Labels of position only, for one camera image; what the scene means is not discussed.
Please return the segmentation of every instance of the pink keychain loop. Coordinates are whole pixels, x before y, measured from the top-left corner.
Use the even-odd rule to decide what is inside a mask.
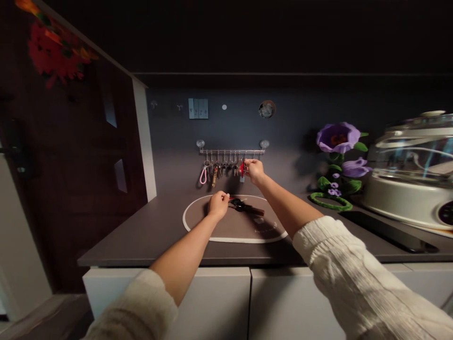
[[[200,183],[201,183],[201,184],[205,184],[206,181],[208,180],[207,177],[206,177],[206,169],[208,168],[209,165],[210,165],[210,162],[209,162],[209,161],[204,161],[204,163],[203,163],[203,170],[201,171],[201,176],[200,176]]]

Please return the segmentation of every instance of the door handle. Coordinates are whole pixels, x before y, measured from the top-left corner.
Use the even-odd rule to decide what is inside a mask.
[[[28,179],[37,175],[36,163],[25,145],[22,143],[21,132],[24,131],[17,119],[4,118],[0,120],[0,129],[5,147],[0,153],[7,158],[10,169],[16,169],[21,179]]]
[[[118,189],[121,190],[122,192],[127,193],[127,183],[126,175],[124,173],[123,159],[120,159],[115,163],[115,175],[117,177]]]

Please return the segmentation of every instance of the floor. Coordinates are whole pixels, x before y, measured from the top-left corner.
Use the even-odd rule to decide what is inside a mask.
[[[79,340],[92,322],[85,294],[56,294],[20,321],[0,322],[0,340]]]

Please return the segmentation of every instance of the red keychain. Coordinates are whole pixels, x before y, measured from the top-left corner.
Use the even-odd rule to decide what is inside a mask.
[[[241,171],[241,178],[240,178],[240,181],[241,182],[245,182],[245,177],[244,177],[244,173],[245,173],[245,162],[242,161],[242,164],[241,164],[241,167],[239,168],[240,171]]]

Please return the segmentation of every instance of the purple flower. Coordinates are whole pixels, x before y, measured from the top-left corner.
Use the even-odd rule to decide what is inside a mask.
[[[338,189],[329,189],[327,192],[332,196],[341,196],[341,191]]]
[[[370,167],[364,166],[367,163],[366,160],[359,157],[356,161],[347,161],[344,162],[341,166],[343,169],[343,175],[348,177],[362,177],[367,172],[372,171],[373,169]]]
[[[346,122],[327,124],[318,132],[316,144],[324,152],[345,153],[354,148],[359,138],[360,131],[354,125]]]

